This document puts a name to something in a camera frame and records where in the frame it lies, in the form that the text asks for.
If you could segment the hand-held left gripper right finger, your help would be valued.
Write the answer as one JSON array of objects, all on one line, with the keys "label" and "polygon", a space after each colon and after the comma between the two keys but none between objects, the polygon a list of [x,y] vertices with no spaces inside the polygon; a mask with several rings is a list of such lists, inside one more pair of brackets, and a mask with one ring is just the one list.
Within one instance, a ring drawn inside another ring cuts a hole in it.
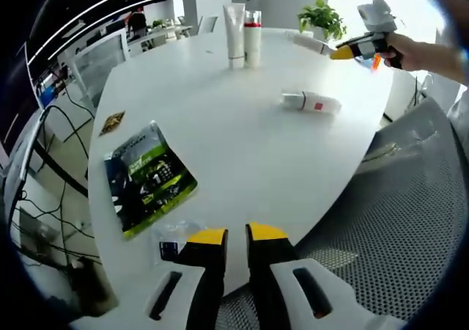
[{"label": "hand-held left gripper right finger", "polygon": [[301,259],[285,232],[245,226],[249,286],[261,329],[357,329],[352,287],[313,259]]}]

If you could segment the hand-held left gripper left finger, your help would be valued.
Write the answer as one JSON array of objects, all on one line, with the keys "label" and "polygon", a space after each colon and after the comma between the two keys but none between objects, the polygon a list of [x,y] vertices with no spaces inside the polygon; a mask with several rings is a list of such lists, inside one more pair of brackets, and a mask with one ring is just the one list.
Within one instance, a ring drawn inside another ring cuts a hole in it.
[{"label": "hand-held left gripper left finger", "polygon": [[191,235],[158,280],[145,312],[156,329],[214,329],[224,294],[228,230]]}]

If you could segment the person's right hand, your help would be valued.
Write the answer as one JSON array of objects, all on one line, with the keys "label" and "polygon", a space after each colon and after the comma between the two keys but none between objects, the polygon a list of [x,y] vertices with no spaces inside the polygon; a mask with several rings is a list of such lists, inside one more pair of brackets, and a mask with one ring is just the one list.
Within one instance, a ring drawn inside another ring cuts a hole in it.
[{"label": "person's right hand", "polygon": [[391,33],[386,37],[389,49],[381,53],[386,66],[390,67],[391,62],[402,55],[401,69],[406,71],[430,70],[433,44],[416,42],[402,34]]}]

